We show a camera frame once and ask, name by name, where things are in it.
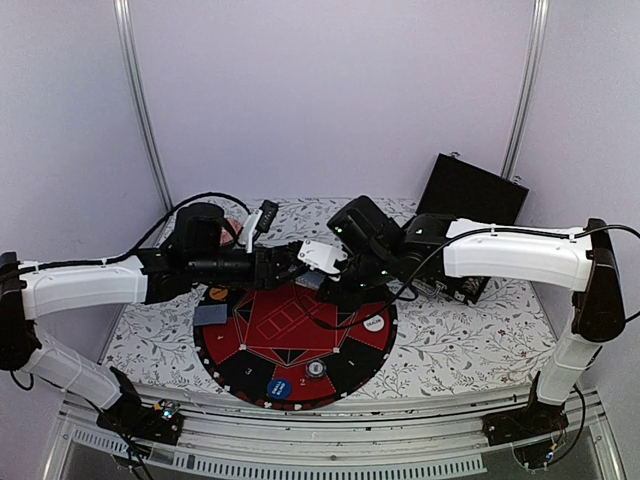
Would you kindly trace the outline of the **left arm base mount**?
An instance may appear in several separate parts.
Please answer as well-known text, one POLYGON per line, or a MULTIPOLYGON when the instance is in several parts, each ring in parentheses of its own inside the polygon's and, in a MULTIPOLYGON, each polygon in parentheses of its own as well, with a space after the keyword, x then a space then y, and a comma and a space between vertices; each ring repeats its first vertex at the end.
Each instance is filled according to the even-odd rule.
POLYGON ((115 367, 110 370, 118 381, 120 397, 98 413, 96 425, 123 436, 176 446, 184 424, 180 404, 161 399, 144 406, 127 376, 115 367))

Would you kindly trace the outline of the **blue playing card deck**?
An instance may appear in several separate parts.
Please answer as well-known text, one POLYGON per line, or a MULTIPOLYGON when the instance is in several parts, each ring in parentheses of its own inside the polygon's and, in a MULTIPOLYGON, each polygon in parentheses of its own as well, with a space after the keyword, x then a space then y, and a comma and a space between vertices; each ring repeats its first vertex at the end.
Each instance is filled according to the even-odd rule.
POLYGON ((317 271, 307 271, 295 279, 298 286, 311 290, 318 290, 325 280, 325 274, 317 271))

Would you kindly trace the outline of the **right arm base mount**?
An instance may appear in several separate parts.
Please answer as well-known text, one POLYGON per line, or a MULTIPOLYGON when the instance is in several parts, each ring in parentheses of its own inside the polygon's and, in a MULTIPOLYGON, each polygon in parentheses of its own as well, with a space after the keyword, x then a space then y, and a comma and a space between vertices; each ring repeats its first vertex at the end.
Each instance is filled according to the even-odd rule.
POLYGON ((568 426, 564 406, 530 399, 524 407, 483 416, 482 433, 490 446, 548 435, 544 441, 515 447, 512 451, 515 460, 525 469, 545 468, 554 460, 559 443, 558 440, 552 440, 550 435, 558 433, 562 436, 568 426))

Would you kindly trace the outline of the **blue small blind button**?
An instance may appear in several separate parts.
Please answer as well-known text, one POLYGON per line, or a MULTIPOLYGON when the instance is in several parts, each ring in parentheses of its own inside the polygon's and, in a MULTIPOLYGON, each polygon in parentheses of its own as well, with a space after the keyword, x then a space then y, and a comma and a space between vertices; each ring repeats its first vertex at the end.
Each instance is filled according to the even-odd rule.
POLYGON ((275 400, 286 400, 292 393, 293 387, 285 378, 272 379, 267 385, 267 396, 275 400))

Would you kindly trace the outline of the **small poker chip stack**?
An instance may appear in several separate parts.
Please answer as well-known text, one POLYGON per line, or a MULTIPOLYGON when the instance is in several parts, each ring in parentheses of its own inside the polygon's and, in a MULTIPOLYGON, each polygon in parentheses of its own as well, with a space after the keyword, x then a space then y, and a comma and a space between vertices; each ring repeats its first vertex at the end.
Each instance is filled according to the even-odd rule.
POLYGON ((305 377, 310 381, 319 381, 325 378, 326 375, 327 375, 327 366, 320 359, 309 361, 305 365, 305 377))

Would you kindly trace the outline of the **orange big blind button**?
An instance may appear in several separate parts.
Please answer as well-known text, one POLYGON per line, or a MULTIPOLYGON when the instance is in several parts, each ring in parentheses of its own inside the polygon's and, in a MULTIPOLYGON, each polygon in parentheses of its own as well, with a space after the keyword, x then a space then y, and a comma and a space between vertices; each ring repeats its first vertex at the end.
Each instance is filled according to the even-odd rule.
POLYGON ((211 288, 209 297, 214 301, 223 301, 228 297, 229 290, 227 288, 211 288))

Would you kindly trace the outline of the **white dealer button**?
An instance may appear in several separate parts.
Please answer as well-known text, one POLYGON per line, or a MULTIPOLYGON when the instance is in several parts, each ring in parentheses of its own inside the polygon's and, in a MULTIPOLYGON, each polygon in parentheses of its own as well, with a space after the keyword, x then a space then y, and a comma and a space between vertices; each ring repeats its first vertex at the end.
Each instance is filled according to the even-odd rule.
POLYGON ((378 333, 385 329, 387 320, 382 315, 375 315, 363 322, 363 327, 370 333, 378 333))

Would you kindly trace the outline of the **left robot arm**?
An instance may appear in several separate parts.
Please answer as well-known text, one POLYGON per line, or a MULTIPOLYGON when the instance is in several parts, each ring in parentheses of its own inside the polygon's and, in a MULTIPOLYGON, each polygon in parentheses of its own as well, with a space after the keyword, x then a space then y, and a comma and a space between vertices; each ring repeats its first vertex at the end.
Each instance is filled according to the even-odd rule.
POLYGON ((122 371, 100 366, 49 336, 39 317, 111 304, 159 304, 199 284, 271 290, 304 270, 294 241, 277 247, 257 244, 276 204, 266 201, 235 227, 224 210, 192 203, 177 210, 173 230, 157 247, 137 245, 116 257, 38 263, 16 253, 1 256, 1 368, 22 371, 70 391, 94 405, 104 420, 128 434, 141 433, 148 416, 122 371))

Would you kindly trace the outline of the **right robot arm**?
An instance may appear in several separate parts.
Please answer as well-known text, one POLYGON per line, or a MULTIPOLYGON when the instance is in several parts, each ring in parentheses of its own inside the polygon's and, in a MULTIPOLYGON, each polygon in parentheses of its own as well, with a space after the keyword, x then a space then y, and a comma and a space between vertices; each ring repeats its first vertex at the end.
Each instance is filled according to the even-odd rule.
POLYGON ((399 225, 360 196, 327 223, 347 254, 329 264, 337 281, 322 286, 331 300, 354 297, 398 280, 504 277, 564 287, 573 316, 551 358, 537 373, 525 407, 484 418, 493 432, 517 426, 527 436, 564 423, 564 404, 602 344, 617 338, 627 319, 609 237, 611 225, 590 219, 584 228, 535 229, 483 224, 444 214, 419 214, 399 225))

